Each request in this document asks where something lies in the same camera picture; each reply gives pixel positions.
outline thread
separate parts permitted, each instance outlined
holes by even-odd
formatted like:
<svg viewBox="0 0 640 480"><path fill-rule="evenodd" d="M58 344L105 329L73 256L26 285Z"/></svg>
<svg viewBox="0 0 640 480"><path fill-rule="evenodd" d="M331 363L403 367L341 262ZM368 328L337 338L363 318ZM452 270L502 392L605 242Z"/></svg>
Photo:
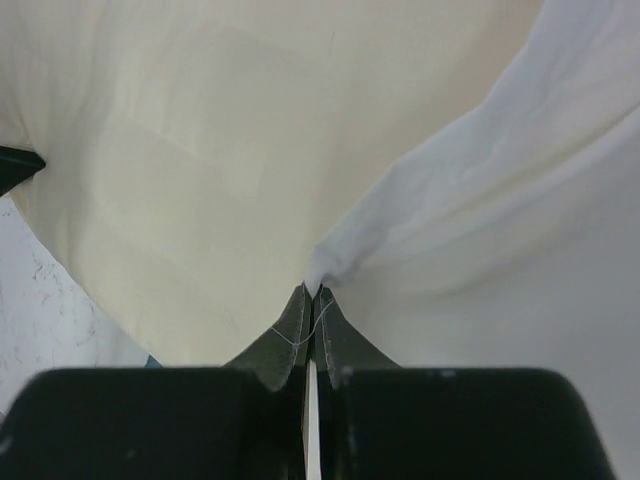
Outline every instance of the thread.
<svg viewBox="0 0 640 480"><path fill-rule="evenodd" d="M280 338L282 338L285 342L287 342L292 347L299 347L299 346L303 345L304 343L308 342L311 339L311 337L313 337L313 334L315 333L316 328L318 327L318 323L320 322L320 320L322 320L322 317L324 317L324 314L329 309L329 307L331 307L334 303L335 303L335 299L332 299L329 303L327 303L324 306L324 308L320 311L320 315L318 315L318 318L316 318L316 321L313 324L313 328L311 329L311 333L304 340L300 340L299 342L292 342L287 337L285 337L282 333L280 333L276 329L275 326L271 327L271 330L276 332L280 336Z"/></svg>

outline cream fabric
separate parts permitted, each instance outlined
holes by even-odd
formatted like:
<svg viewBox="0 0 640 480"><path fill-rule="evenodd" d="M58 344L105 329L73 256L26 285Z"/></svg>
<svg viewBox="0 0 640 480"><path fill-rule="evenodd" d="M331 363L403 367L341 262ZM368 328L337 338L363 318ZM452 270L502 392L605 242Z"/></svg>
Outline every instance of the cream fabric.
<svg viewBox="0 0 640 480"><path fill-rule="evenodd" d="M222 363L391 163L478 105L539 1L0 0L38 238L167 364Z"/></svg>

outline sheet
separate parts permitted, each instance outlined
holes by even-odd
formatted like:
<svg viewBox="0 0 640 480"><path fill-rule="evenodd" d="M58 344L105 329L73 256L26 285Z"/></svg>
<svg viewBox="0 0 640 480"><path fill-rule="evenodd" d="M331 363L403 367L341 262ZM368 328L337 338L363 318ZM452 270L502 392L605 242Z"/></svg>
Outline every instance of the sheet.
<svg viewBox="0 0 640 480"><path fill-rule="evenodd" d="M540 2L0 0L0 142L71 276L164 364L219 364L404 152L477 106Z"/></svg>
<svg viewBox="0 0 640 480"><path fill-rule="evenodd" d="M487 100L398 161L314 252L403 365L577 386L640 475L640 3L548 1Z"/></svg>

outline white cloth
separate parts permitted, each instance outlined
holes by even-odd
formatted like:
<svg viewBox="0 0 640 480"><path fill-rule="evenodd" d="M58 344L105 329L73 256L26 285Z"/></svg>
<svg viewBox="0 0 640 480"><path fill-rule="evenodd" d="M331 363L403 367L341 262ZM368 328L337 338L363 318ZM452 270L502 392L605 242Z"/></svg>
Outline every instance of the white cloth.
<svg viewBox="0 0 640 480"><path fill-rule="evenodd" d="M307 275L404 365L538 366L640 477L640 2L548 1L487 100L406 155Z"/></svg>
<svg viewBox="0 0 640 480"><path fill-rule="evenodd" d="M166 364L222 363L316 242L477 106L540 2L0 0L0 143L38 238Z"/></svg>

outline speckled surface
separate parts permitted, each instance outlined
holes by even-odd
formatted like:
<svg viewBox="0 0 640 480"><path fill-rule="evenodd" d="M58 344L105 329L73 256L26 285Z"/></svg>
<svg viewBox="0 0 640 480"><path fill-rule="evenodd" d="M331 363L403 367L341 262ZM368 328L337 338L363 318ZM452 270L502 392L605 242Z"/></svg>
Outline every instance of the speckled surface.
<svg viewBox="0 0 640 480"><path fill-rule="evenodd" d="M35 373L64 366L144 366L133 342L0 199L0 412Z"/></svg>

